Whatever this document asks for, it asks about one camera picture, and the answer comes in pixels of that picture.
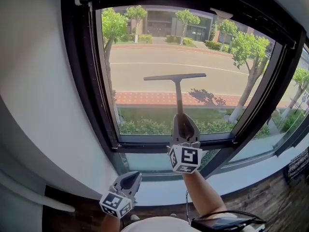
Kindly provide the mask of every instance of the hedge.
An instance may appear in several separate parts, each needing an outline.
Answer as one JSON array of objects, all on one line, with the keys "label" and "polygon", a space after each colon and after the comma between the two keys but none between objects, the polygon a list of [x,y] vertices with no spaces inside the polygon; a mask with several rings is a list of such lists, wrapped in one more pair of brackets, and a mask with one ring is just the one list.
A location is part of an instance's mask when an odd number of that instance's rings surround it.
[{"label": "hedge", "polygon": [[153,37],[151,34],[141,34],[138,36],[140,41],[146,41],[147,43],[153,42]]},{"label": "hedge", "polygon": [[[213,49],[213,50],[220,50],[220,46],[221,46],[221,43],[219,42],[213,42],[213,41],[205,41],[205,45],[210,48],[210,49]],[[224,44],[223,46],[223,51],[224,52],[228,52],[228,48],[229,48],[229,45],[227,44]]]},{"label": "hedge", "polygon": [[[166,42],[169,42],[169,43],[175,42],[175,43],[180,44],[181,39],[182,39],[181,36],[174,36],[174,35],[167,35],[166,36]],[[188,37],[183,38],[183,44],[184,45],[192,44],[192,43],[193,43],[193,40],[191,38],[188,38]]]},{"label": "hedge", "polygon": [[304,116],[302,111],[291,110],[285,120],[281,121],[281,117],[272,118],[280,132],[294,131],[303,121]]},{"label": "hedge", "polygon": [[193,44],[193,40],[188,37],[184,37],[183,44]]},{"label": "hedge", "polygon": [[[152,43],[153,37],[151,34],[140,34],[138,36],[138,39],[140,41],[146,41],[147,43]],[[135,34],[125,34],[121,37],[121,41],[127,42],[127,41],[134,41],[135,40]]]},{"label": "hedge", "polygon": [[176,42],[176,43],[180,44],[181,39],[182,39],[181,36],[174,36],[174,35],[167,35],[166,36],[166,41],[169,42],[169,43]]},{"label": "hedge", "polygon": [[213,50],[220,50],[221,43],[214,41],[205,41],[205,45]]},{"label": "hedge", "polygon": [[206,154],[203,156],[202,160],[201,160],[201,165],[198,168],[199,171],[201,171],[206,165],[207,163],[212,159],[212,157],[217,154],[217,152],[219,152],[219,150],[209,150],[206,152]]},{"label": "hedge", "polygon": [[[195,121],[201,134],[221,133],[232,131],[234,124],[225,120],[213,122]],[[119,126],[121,134],[124,135],[171,135],[172,123],[157,123],[151,119],[141,119],[137,121],[123,122]],[[263,138],[269,135],[267,125],[264,125],[254,138]]]}]

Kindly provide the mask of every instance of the black window frame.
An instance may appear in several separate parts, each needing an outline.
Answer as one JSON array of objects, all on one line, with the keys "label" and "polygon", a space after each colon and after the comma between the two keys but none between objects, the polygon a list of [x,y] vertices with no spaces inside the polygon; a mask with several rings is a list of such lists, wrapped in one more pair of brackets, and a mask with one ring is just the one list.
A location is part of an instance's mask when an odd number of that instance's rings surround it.
[{"label": "black window frame", "polygon": [[61,0],[64,39],[73,78],[94,132],[113,165],[121,161],[117,153],[165,153],[169,141],[120,143],[117,140],[106,91],[102,88],[94,11],[105,7],[162,3],[209,13],[213,13],[212,7],[220,8],[232,13],[231,19],[255,28],[274,39],[277,46],[282,46],[277,52],[274,46],[271,59],[276,56],[278,61],[271,64],[270,59],[264,81],[262,79],[234,129],[230,133],[203,135],[203,150],[221,149],[201,171],[203,176],[208,176],[240,152],[274,111],[293,77],[306,33],[273,0]]}]

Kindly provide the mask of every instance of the tree trunk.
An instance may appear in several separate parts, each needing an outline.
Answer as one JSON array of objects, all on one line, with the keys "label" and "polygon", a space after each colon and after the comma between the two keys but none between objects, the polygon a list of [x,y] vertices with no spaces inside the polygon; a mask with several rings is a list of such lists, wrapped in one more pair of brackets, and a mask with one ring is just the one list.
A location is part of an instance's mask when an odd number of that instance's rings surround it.
[{"label": "tree trunk", "polygon": [[137,42],[138,42],[138,38],[139,38],[138,30],[139,30],[139,22],[136,21],[136,26],[135,26],[135,40],[134,40],[134,43],[137,43]]},{"label": "tree trunk", "polygon": [[295,103],[297,102],[297,100],[299,99],[299,97],[302,95],[302,93],[304,93],[305,90],[302,90],[300,86],[298,86],[297,92],[294,96],[294,98],[291,100],[290,104],[288,105],[288,107],[285,109],[285,111],[281,114],[281,118],[285,119],[286,116],[289,114],[289,112],[292,110],[292,108],[294,107]]},{"label": "tree trunk", "polygon": [[228,121],[230,123],[235,123],[238,116],[240,115],[242,109],[243,109],[243,106],[245,105],[250,93],[251,93],[251,90],[254,86],[255,82],[253,81],[253,79],[251,79],[250,77],[248,77],[248,82],[247,82],[247,85],[246,85],[246,88],[237,104],[237,106],[235,107],[234,111],[232,112],[230,118],[228,119]]},{"label": "tree trunk", "polygon": [[111,37],[105,47],[104,47],[104,56],[105,56],[105,65],[106,65],[106,72],[107,72],[107,80],[108,80],[108,86],[110,88],[110,94],[112,97],[112,106],[114,108],[114,113],[116,117],[117,124],[120,125],[120,118],[116,106],[116,102],[113,96],[113,91],[112,91],[112,78],[111,78],[111,66],[110,66],[110,55],[111,55],[111,49],[112,49],[112,42],[114,40],[114,37]]},{"label": "tree trunk", "polygon": [[183,45],[183,38],[184,38],[184,34],[185,34],[186,29],[187,29],[187,25],[184,25],[183,26],[183,34],[182,34],[182,37],[180,39],[180,45]]},{"label": "tree trunk", "polygon": [[231,114],[231,116],[228,120],[229,122],[231,122],[231,123],[236,122],[236,119],[238,118],[239,114],[241,113],[243,106],[245,105],[245,103],[246,103],[246,101],[247,101],[247,99],[248,99],[248,97],[249,97],[249,95],[250,95],[250,93],[253,89],[253,86],[254,86],[256,80],[259,78],[259,76],[263,72],[263,69],[265,68],[267,60],[268,60],[268,58],[264,57],[263,60],[260,63],[260,66],[257,67],[256,65],[258,63],[258,55],[256,55],[256,57],[254,58],[253,66],[249,70],[249,76],[248,76],[248,82],[247,82],[246,88],[245,88],[236,108],[232,112],[232,114]]},{"label": "tree trunk", "polygon": [[227,33],[224,34],[223,41],[222,41],[221,46],[220,46],[220,51],[221,52],[223,51],[223,47],[224,47],[224,43],[225,43],[226,37],[227,37]]}]

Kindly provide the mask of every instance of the red brick sidewalk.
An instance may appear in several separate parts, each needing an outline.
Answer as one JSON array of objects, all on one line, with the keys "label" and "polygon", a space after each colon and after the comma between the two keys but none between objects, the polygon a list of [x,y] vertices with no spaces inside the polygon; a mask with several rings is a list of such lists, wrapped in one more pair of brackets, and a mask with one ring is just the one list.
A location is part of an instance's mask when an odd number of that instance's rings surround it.
[{"label": "red brick sidewalk", "polygon": [[174,50],[182,50],[182,51],[190,51],[190,52],[200,52],[200,53],[208,53],[214,54],[224,57],[232,58],[232,54],[211,51],[207,49],[180,46],[180,45],[166,45],[166,44],[113,44],[112,49],[132,49],[132,48],[147,48],[147,49],[174,49]]},{"label": "red brick sidewalk", "polygon": [[[203,98],[203,94],[198,94],[200,100],[188,93],[183,93],[183,105],[185,106],[205,106],[205,107],[235,107],[240,96],[237,95],[214,95],[211,101]],[[176,105],[176,93],[163,92],[116,92],[117,105]],[[277,107],[285,108],[288,101],[281,101]]]}]

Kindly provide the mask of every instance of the white road marking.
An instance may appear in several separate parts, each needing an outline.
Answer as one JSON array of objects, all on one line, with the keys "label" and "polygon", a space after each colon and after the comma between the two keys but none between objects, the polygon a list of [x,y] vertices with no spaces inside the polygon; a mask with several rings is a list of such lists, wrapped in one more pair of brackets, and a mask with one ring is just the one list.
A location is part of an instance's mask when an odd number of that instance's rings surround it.
[{"label": "white road marking", "polygon": [[246,74],[246,73],[235,72],[235,71],[230,71],[230,70],[225,70],[225,69],[220,69],[220,68],[207,67],[207,66],[200,66],[200,65],[191,65],[191,64],[146,63],[146,62],[110,63],[110,64],[169,64],[169,65],[182,65],[182,66],[200,67],[200,68],[207,68],[207,69],[220,70],[220,71],[226,71],[226,72],[233,72],[233,73],[242,74],[242,75],[249,75],[249,74]]}]

